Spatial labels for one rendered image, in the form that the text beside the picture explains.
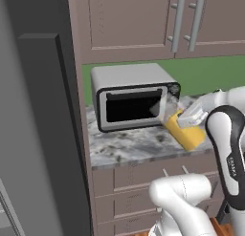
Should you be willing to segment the taupe drawer front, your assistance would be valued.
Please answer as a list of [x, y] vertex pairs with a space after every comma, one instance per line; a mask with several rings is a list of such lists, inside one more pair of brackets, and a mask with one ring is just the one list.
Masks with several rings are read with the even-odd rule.
[[[220, 192], [214, 192], [209, 199], [201, 202], [198, 207], [207, 212], [210, 217], [214, 217], [217, 215], [223, 199], [224, 196]], [[150, 200], [147, 189], [120, 193], [113, 205], [115, 218], [154, 212], [157, 208]]]
[[158, 212], [153, 212], [119, 220], [115, 223], [114, 234], [115, 236], [120, 236], [148, 231], [159, 220], [159, 218], [160, 214]]
[[189, 173], [205, 174], [217, 171], [216, 161], [211, 155], [128, 165], [115, 169], [114, 190], [123, 191], [135, 187], [147, 186], [151, 181], [163, 177], [163, 170], [166, 170], [170, 176], [182, 175], [184, 174], [182, 166], [185, 166]]

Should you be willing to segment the grey fridge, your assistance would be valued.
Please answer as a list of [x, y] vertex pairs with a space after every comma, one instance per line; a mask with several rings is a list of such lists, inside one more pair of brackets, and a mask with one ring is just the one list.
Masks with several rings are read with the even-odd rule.
[[0, 236], [94, 236], [68, 0], [0, 0]]

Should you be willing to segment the silver toaster oven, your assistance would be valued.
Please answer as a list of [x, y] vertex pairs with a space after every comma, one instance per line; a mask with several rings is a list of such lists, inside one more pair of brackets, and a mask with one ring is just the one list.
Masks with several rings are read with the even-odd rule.
[[104, 133], [160, 125], [160, 99], [178, 99], [181, 91], [157, 63], [94, 67], [91, 87], [98, 128]]

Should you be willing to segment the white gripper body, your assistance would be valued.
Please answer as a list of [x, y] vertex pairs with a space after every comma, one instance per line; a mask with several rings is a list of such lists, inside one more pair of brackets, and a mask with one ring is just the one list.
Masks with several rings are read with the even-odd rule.
[[199, 125], [208, 115], [199, 102], [194, 102], [178, 118], [180, 127], [191, 127]]

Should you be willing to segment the narrow taupe cupboard door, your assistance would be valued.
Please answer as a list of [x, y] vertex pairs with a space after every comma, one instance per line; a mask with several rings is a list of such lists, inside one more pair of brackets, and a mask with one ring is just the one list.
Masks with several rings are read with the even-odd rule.
[[176, 58], [245, 54], [245, 0], [205, 0], [193, 52], [188, 50], [194, 10], [185, 0], [181, 35]]

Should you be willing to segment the wide taupe cupboard door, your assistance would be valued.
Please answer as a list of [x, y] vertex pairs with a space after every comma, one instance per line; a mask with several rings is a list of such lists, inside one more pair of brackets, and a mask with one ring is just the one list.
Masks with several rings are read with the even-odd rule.
[[81, 64], [173, 57], [167, 43], [170, 0], [68, 0]]

